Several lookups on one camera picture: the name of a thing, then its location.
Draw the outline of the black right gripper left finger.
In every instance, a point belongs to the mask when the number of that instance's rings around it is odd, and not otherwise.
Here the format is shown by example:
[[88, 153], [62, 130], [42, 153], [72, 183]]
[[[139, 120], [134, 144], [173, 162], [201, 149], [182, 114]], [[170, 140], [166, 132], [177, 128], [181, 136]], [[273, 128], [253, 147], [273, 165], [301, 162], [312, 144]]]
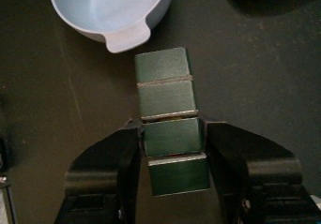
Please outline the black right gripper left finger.
[[141, 126], [130, 120], [71, 163], [54, 224], [135, 224]]

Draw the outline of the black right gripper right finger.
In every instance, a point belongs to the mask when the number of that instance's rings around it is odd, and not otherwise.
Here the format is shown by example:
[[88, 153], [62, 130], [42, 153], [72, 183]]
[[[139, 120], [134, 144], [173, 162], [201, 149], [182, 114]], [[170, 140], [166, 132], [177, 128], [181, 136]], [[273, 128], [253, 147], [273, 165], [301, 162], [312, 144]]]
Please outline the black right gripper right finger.
[[321, 224], [292, 151], [225, 122], [205, 123], [224, 224]]

